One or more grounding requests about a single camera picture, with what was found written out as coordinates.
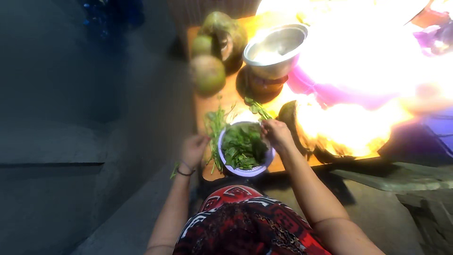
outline stainless steel bowl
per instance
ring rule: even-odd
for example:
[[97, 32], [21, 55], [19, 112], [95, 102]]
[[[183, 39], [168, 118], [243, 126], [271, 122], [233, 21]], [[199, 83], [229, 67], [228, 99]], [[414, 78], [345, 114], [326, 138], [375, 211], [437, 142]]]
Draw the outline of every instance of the stainless steel bowl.
[[303, 24], [274, 27], [266, 34], [250, 40], [244, 50], [243, 59], [257, 76], [279, 79], [297, 64], [302, 43], [307, 35], [308, 28]]

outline woman's left hand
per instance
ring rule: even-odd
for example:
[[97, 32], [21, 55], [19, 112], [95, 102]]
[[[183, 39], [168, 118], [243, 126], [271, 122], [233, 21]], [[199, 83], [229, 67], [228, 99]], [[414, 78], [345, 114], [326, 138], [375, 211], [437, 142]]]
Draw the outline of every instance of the woman's left hand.
[[203, 159], [206, 145], [211, 139], [204, 135], [194, 135], [187, 138], [183, 144], [181, 160], [194, 169]]

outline bracelet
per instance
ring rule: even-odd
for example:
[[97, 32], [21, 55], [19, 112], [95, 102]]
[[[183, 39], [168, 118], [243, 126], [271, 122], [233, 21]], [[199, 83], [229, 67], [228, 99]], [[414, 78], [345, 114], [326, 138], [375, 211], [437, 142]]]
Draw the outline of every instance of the bracelet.
[[[186, 162], [184, 162], [184, 161], [182, 161], [182, 160], [180, 160], [179, 162], [182, 163], [182, 164], [184, 164], [184, 165], [186, 165], [187, 168], [190, 170], [190, 166], [189, 166]], [[195, 168], [192, 169], [191, 173], [189, 173], [189, 174], [187, 174], [187, 173], [181, 173], [181, 172], [179, 171], [179, 167], [176, 169], [176, 172], [178, 172], [178, 174], [181, 174], [181, 175], [184, 175], [184, 176], [191, 176], [193, 173], [195, 173]]]

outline green leafy vegetable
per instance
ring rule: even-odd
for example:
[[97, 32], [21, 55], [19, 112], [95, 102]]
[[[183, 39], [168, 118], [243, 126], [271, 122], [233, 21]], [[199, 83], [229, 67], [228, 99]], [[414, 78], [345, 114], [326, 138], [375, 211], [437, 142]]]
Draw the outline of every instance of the green leafy vegetable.
[[267, 145], [261, 140], [259, 124], [238, 123], [226, 128], [222, 139], [226, 165], [251, 170], [264, 162], [267, 150]]
[[272, 119], [271, 115], [266, 111], [266, 109], [264, 109], [263, 105], [256, 102], [255, 100], [251, 99], [251, 98], [248, 98], [248, 97], [245, 97], [244, 98], [246, 103], [249, 103], [251, 106], [249, 107], [249, 110], [253, 113], [253, 114], [257, 114], [259, 113], [261, 115], [261, 118], [260, 120], [263, 120], [263, 119]]
[[170, 179], [176, 176], [176, 169], [179, 167], [179, 162], [175, 162], [173, 166], [173, 172], [171, 172]]
[[217, 167], [217, 169], [222, 172], [222, 161], [220, 159], [219, 151], [217, 150], [217, 142], [219, 140], [220, 132], [225, 128], [227, 125], [226, 118], [227, 115], [230, 114], [230, 112], [234, 109], [236, 104], [233, 104], [231, 106], [231, 109], [229, 112], [226, 112], [224, 109], [222, 109], [222, 106], [219, 103], [219, 108], [215, 112], [208, 112], [205, 115], [204, 118], [204, 126], [206, 129], [206, 132], [209, 132], [209, 137], [211, 138], [211, 141], [209, 142], [209, 147], [211, 149], [211, 157], [207, 161], [209, 163], [211, 160], [214, 160], [214, 165], [212, 166], [211, 174], [214, 173], [214, 168]]

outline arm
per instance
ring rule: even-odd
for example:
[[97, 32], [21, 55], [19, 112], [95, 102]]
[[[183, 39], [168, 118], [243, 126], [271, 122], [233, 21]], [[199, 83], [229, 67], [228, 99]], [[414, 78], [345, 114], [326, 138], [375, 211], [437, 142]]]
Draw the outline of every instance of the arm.
[[[202, 157], [208, 137], [193, 136], [183, 145], [182, 159], [188, 166], [181, 164], [179, 171], [190, 173]], [[188, 219], [189, 176], [176, 174], [170, 193], [154, 225], [145, 255], [172, 254], [174, 246]]]
[[383, 254], [318, 179], [286, 125], [276, 120], [263, 121], [263, 133], [279, 153], [300, 208], [327, 248], [333, 254]]

